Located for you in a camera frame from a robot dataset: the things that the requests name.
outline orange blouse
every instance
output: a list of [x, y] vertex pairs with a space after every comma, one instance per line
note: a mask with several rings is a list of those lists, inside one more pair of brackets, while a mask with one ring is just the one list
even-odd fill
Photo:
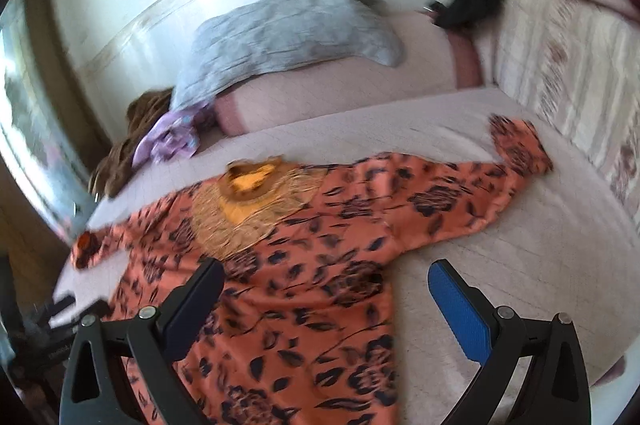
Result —
[[[504, 163], [436, 163], [383, 153], [322, 171], [293, 214], [224, 260], [227, 280], [187, 357], [174, 364], [212, 423], [382, 425], [398, 399], [385, 265], [402, 252], [485, 228], [533, 174], [552, 169], [536, 131], [494, 116]], [[207, 255], [194, 198], [217, 178], [174, 192], [76, 245], [91, 267], [117, 249], [129, 265], [112, 319], [159, 305]], [[150, 423], [161, 423], [134, 360], [127, 374]]]

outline gray pillowcase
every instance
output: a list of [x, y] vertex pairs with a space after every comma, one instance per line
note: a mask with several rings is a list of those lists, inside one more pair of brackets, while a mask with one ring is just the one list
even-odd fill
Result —
[[364, 56], [385, 66], [402, 61], [402, 41], [370, 6], [379, 0], [261, 0], [205, 21], [178, 75], [178, 110], [250, 76], [324, 60]]

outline bed mattress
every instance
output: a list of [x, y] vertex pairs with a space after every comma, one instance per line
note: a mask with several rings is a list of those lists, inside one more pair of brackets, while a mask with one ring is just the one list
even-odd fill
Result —
[[[117, 198], [101, 202], [90, 227], [123, 220], [240, 158], [284, 154], [300, 162], [350, 163], [397, 151], [439, 161], [495, 160], [492, 113], [531, 119], [555, 171], [533, 181], [482, 233], [407, 253], [392, 265], [401, 421], [439, 424], [478, 369], [465, 359], [428, 292], [426, 274], [436, 259], [448, 259], [494, 305], [509, 305], [522, 317], [572, 315], [593, 383], [640, 334], [633, 302], [640, 297], [640, 239], [580, 152], [498, 89], [397, 101], [221, 138], [190, 160], [143, 169]], [[75, 293], [81, 309], [110, 296], [126, 263], [119, 252], [88, 271], [67, 265], [56, 294]], [[508, 411], [526, 366], [522, 360], [497, 420]]]

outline garment sleeve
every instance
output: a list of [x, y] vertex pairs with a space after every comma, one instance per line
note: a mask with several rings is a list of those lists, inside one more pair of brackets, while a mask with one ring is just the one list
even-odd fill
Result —
[[71, 264], [76, 269], [94, 267], [121, 248], [126, 230], [126, 224], [86, 230], [71, 248]]
[[403, 251], [484, 229], [530, 177], [552, 169], [533, 125], [498, 116], [490, 122], [501, 164], [436, 163], [396, 153], [367, 163], [374, 171], [370, 199]]
[[171, 194], [144, 206], [129, 218], [111, 227], [85, 231], [71, 249], [71, 264], [76, 269], [91, 268], [119, 249], [134, 249], [142, 238], [166, 218], [180, 196], [189, 196], [190, 189]]

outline metal screw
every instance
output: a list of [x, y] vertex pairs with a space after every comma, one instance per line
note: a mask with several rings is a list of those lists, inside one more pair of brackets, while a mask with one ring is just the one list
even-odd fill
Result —
[[154, 306], [145, 306], [138, 312], [138, 316], [141, 319], [150, 319], [155, 314], [156, 308]]
[[80, 323], [85, 328], [88, 328], [89, 326], [93, 326], [94, 322], [95, 322], [95, 316], [94, 315], [85, 315], [84, 317], [82, 317], [82, 320], [80, 321]]
[[498, 308], [498, 316], [502, 319], [509, 320], [513, 318], [516, 313], [508, 306], [500, 306]]
[[558, 313], [558, 320], [562, 324], [571, 324], [573, 322], [573, 319], [571, 318], [571, 315], [569, 313]]

